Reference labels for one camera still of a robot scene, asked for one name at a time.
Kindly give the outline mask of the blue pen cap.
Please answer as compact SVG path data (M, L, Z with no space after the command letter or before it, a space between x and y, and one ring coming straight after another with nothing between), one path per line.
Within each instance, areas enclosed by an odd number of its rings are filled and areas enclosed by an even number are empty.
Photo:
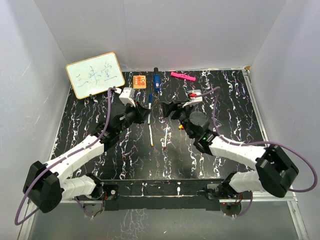
M148 95L148 103L151 104L151 103L152 103L152 100L153 100L153 94L150 93L150 94Z

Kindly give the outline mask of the white pen red tip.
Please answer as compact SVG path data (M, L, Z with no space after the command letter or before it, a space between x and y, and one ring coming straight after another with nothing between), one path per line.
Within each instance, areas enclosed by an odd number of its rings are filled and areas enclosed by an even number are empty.
M164 136L164 146L163 146L164 150L167 149L168 129L169 129L169 127L166 126L166 128L165 128L165 136Z

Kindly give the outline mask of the white pen blue tip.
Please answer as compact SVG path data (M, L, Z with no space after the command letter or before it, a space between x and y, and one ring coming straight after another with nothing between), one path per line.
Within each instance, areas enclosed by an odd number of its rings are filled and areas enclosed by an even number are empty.
M149 125L151 123L151 111L152 111L152 103L149 102L148 103L148 118L147 118L147 124Z

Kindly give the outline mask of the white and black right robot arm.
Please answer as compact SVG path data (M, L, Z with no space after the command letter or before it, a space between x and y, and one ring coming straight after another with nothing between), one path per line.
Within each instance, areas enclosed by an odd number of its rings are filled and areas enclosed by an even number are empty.
M161 103L165 118L178 120L195 148L203 154L223 157L250 167L248 172L232 172L215 188L206 192L216 198L233 199L243 192L268 192L283 198L299 174L285 151L271 143L240 146L231 140L223 141L210 129L205 114L194 111L189 102Z

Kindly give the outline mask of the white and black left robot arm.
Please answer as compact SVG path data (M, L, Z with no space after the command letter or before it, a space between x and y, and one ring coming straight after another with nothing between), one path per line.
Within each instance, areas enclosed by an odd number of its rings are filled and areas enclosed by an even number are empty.
M120 139L121 133L132 124L142 124L151 110L138 102L112 104L108 122L100 122L82 142L61 156L46 163L33 163L23 187L23 193L43 213L52 211L62 200L87 196L97 200L103 195L103 183L92 173L71 178L81 166L107 152Z

